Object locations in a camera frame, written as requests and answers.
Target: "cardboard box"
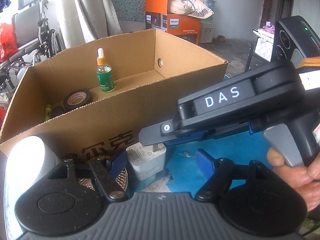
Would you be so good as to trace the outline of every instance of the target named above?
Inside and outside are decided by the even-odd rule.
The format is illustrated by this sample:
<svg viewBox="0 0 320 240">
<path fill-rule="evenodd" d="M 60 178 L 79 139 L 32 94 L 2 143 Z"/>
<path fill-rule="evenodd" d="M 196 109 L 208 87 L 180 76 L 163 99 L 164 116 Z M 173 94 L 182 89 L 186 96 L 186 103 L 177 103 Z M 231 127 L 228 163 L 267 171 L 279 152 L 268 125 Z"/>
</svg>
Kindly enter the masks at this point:
<svg viewBox="0 0 320 240">
<path fill-rule="evenodd" d="M 115 89 L 100 90 L 96 68 L 102 47 Z M 37 135 L 58 157 L 82 161 L 138 142 L 140 129 L 172 118 L 176 100 L 223 80 L 228 62 L 173 35 L 146 30 L 66 49 L 27 69 L 0 132 L 8 155 Z M 72 91 L 89 89 L 93 102 L 44 121 L 46 104 L 61 105 Z"/>
<path fill-rule="evenodd" d="M 201 19 L 167 13 L 167 8 L 168 0 L 146 0 L 146 30 L 155 28 L 197 45 Z"/>
</svg>

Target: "charger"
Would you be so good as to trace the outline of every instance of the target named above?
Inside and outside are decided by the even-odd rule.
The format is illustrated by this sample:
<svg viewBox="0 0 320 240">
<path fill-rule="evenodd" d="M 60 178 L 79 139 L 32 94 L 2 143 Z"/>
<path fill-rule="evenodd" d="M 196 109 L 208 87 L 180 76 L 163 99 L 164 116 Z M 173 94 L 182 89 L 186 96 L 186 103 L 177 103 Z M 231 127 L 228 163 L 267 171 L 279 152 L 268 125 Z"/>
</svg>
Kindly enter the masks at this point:
<svg viewBox="0 0 320 240">
<path fill-rule="evenodd" d="M 165 153 L 163 143 L 143 146 L 140 142 L 126 149 L 129 163 L 138 180 L 144 180 L 164 169 Z"/>
</svg>

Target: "white curtain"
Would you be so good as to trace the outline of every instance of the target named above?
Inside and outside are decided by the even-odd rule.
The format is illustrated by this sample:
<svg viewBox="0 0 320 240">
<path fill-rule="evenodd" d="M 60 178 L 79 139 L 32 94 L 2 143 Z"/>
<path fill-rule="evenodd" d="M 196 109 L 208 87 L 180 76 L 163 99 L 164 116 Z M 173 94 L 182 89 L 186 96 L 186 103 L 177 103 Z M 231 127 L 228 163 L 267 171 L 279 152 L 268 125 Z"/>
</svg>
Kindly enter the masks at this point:
<svg viewBox="0 0 320 240">
<path fill-rule="evenodd" d="M 66 48 L 122 33 L 111 0 L 56 0 L 56 6 Z"/>
</svg>

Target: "blue table covering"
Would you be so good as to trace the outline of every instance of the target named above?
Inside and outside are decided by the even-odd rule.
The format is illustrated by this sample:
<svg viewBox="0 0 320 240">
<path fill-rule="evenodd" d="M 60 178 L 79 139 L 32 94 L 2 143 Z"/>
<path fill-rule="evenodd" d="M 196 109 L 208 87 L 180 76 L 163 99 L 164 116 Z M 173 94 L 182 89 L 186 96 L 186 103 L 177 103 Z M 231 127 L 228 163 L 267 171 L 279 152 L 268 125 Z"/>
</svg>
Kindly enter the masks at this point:
<svg viewBox="0 0 320 240">
<path fill-rule="evenodd" d="M 250 135 L 239 133 L 221 139 L 210 139 L 202 142 L 185 143 L 167 148 L 166 162 L 163 171 L 154 176 L 138 181 L 130 168 L 129 189 L 132 192 L 190 192 L 192 196 L 206 182 L 205 176 L 196 165 L 195 153 L 202 148 L 214 158 L 228 158 L 237 164 L 249 164 L 250 160 L 267 162 L 269 144 L 261 133 Z M 233 181 L 232 187 L 243 181 Z"/>
</svg>

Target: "white dropper bulb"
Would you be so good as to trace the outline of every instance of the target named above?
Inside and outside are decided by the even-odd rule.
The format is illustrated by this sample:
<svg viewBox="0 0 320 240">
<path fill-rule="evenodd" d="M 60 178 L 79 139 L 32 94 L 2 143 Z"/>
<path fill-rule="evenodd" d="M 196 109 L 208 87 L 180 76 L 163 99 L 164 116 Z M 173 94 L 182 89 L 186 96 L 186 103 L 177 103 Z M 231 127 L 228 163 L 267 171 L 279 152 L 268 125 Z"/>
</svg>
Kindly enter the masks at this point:
<svg viewBox="0 0 320 240">
<path fill-rule="evenodd" d="M 103 57 L 104 57 L 103 48 L 99 48 L 98 49 L 98 58 L 103 58 Z"/>
</svg>

